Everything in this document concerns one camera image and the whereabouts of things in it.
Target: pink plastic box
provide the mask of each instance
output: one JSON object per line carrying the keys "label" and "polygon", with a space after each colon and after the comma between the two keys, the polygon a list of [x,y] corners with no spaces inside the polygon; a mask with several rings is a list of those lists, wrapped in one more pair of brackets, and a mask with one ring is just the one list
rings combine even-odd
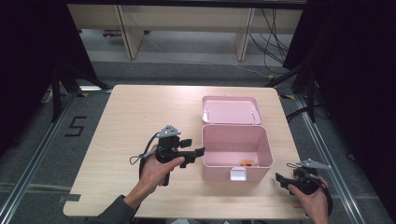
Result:
{"label": "pink plastic box", "polygon": [[[256,100],[206,96],[203,120],[203,179],[260,182],[274,160]],[[246,160],[251,166],[241,166]]]}

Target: sleeve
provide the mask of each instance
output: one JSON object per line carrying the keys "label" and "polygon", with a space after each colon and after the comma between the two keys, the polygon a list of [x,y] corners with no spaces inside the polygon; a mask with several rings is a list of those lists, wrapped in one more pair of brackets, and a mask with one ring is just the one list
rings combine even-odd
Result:
{"label": "sleeve", "polygon": [[136,209],[130,207],[120,195],[102,214],[98,217],[91,217],[84,223],[89,224],[125,224],[136,214]]}

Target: pink box lid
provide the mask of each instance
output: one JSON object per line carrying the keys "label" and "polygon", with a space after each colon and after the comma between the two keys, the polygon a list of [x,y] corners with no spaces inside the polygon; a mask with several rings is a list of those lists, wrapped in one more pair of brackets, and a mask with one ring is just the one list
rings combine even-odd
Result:
{"label": "pink box lid", "polygon": [[245,96],[205,96],[202,119],[211,124],[261,124],[256,99]]}

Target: hand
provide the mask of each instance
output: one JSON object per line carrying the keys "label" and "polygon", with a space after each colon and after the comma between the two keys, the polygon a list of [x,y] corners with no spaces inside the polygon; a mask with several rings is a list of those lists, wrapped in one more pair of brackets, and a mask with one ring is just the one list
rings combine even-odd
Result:
{"label": "hand", "polygon": [[[321,176],[320,181],[327,186],[329,184]],[[303,208],[309,218],[316,224],[329,223],[328,208],[326,195],[321,188],[317,189],[313,194],[306,195],[292,184],[288,185],[288,189],[299,199],[300,203],[294,203],[293,207]]]}
{"label": "hand", "polygon": [[137,208],[143,200],[155,191],[157,186],[163,184],[166,175],[183,161],[184,157],[177,157],[168,163],[160,163],[155,156],[148,157],[139,182],[124,198],[124,201],[132,208]]}

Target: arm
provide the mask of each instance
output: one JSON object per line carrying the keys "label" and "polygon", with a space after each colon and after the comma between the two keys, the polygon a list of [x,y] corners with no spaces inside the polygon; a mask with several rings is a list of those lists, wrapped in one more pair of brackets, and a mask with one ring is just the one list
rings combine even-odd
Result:
{"label": "arm", "polygon": [[[320,181],[326,186],[328,183],[320,177]],[[288,185],[288,189],[299,199],[300,203],[295,203],[293,207],[303,208],[309,218],[315,224],[327,224],[328,219],[328,208],[326,195],[323,190],[319,188],[313,194],[305,195],[297,187],[293,185]]]}
{"label": "arm", "polygon": [[101,215],[90,218],[86,223],[127,223],[134,217],[139,205],[164,182],[165,176],[183,161],[184,157],[178,157],[168,163],[160,163],[150,156],[139,182],[131,192],[125,197],[121,195]]}

